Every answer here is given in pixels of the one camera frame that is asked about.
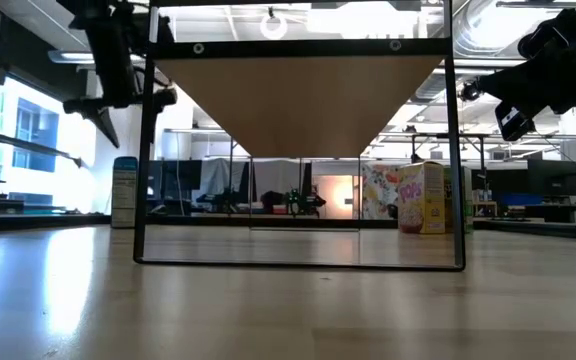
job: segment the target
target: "black metal frame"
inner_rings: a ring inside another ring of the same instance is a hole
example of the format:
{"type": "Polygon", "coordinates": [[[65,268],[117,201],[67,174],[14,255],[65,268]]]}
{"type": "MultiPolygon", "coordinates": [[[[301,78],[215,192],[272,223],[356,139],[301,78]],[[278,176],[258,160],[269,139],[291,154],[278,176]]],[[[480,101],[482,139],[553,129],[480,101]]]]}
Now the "black metal frame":
{"type": "MultiPolygon", "coordinates": [[[[322,0],[296,1],[315,3],[322,0]]],[[[466,267],[466,246],[464,239],[463,179],[459,149],[459,123],[455,82],[455,64],[452,42],[452,1],[444,1],[444,37],[439,39],[370,39],[370,40],[302,40],[302,41],[252,41],[252,42],[197,42],[158,45],[156,43],[158,9],[170,6],[200,5],[247,5],[268,4],[269,0],[151,0],[149,17],[151,21],[150,42],[146,54],[142,127],[139,146],[139,173],[137,182],[137,205],[135,211],[135,241],[133,260],[139,264],[167,265],[221,265],[221,266],[280,266],[280,267],[326,267],[359,268],[408,271],[463,271],[466,267]],[[153,109],[153,82],[155,59],[210,59],[246,57],[309,57],[309,56],[411,56],[439,55],[444,57],[446,97],[448,109],[448,134],[450,144],[450,165],[452,178],[454,216],[454,266],[374,266],[374,265],[328,265],[295,263],[224,263],[198,261],[167,261],[144,258],[146,233],[146,190],[148,186],[148,163],[153,138],[156,114],[153,109]]]]}

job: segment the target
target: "cardboard box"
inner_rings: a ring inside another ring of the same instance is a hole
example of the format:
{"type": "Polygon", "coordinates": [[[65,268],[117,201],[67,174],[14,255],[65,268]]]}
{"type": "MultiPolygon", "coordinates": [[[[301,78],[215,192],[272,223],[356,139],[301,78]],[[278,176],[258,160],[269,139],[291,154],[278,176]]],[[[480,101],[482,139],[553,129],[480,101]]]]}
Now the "cardboard box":
{"type": "Polygon", "coordinates": [[[414,234],[445,232],[444,168],[426,161],[399,170],[399,231],[414,234]]]}
{"type": "MultiPolygon", "coordinates": [[[[472,208],[472,172],[467,167],[461,167],[461,177],[463,179],[462,192],[464,194],[464,230],[471,233],[474,230],[473,208],[472,208]]],[[[446,204],[446,232],[453,232],[453,211],[452,211],[452,172],[450,167],[444,168],[444,193],[446,204]]]]}

